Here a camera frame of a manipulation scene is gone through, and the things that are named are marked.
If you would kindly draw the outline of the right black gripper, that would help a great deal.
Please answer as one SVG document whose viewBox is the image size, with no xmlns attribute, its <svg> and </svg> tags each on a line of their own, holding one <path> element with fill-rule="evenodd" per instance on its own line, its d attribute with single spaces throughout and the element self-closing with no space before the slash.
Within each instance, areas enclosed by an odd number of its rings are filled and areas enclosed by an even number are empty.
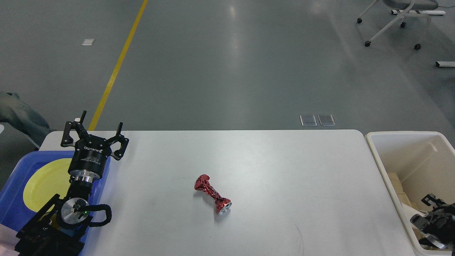
<svg viewBox="0 0 455 256">
<path fill-rule="evenodd" d="M 448 205 L 433 193 L 428 193 L 421 202 L 426 206 L 432 207 L 434 211 L 429 211 L 423 217 L 415 214 L 410 222 L 423 234 L 419 243 L 423 246 L 430 246 L 439 249 L 454 249 L 455 237 L 455 206 Z"/>
</svg>

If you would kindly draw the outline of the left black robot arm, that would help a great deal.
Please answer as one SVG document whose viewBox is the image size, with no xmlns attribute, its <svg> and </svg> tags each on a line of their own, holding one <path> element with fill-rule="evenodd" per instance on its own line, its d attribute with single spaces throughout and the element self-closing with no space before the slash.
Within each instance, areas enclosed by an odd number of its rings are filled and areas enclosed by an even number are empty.
<svg viewBox="0 0 455 256">
<path fill-rule="evenodd" d="M 103 177 L 109 158 L 120 160 L 129 139 L 121 132 L 103 138 L 88 133 L 83 126 L 86 111 L 64 127 L 62 147 L 75 149 L 68 168 L 70 186 L 66 196 L 52 196 L 16 234 L 14 250 L 20 256 L 78 256 L 85 243 L 81 241 L 88 228 L 102 227 L 112 220 L 107 204 L 90 204 L 93 183 Z"/>
</svg>

